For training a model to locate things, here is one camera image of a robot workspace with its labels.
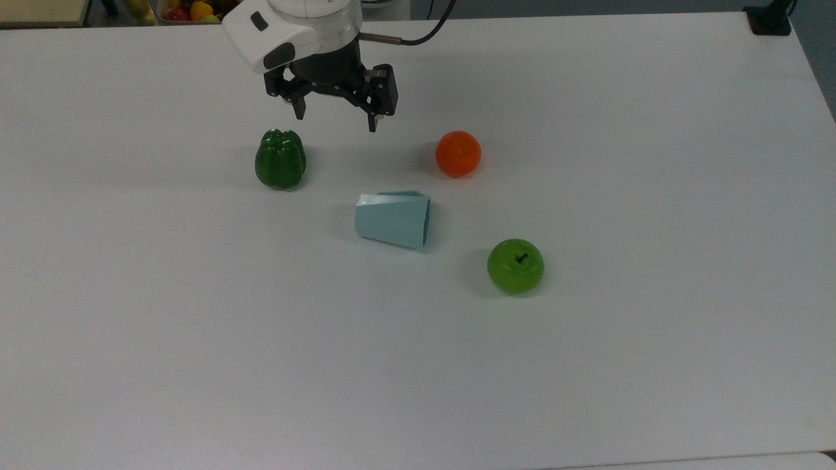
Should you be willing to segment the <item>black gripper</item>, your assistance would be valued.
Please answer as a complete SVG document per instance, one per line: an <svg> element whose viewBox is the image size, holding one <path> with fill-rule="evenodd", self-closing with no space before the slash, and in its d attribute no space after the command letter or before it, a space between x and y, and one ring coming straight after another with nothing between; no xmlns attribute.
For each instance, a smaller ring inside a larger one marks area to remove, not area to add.
<svg viewBox="0 0 836 470"><path fill-rule="evenodd" d="M347 91L347 100L364 111L368 131L376 132L379 121L394 116L399 90L394 68L389 63L366 69L361 61L359 38L339 50L314 54L263 74L266 93L283 99L295 111L296 119L304 119L305 96L310 89L329 91L337 86Z"/></svg>

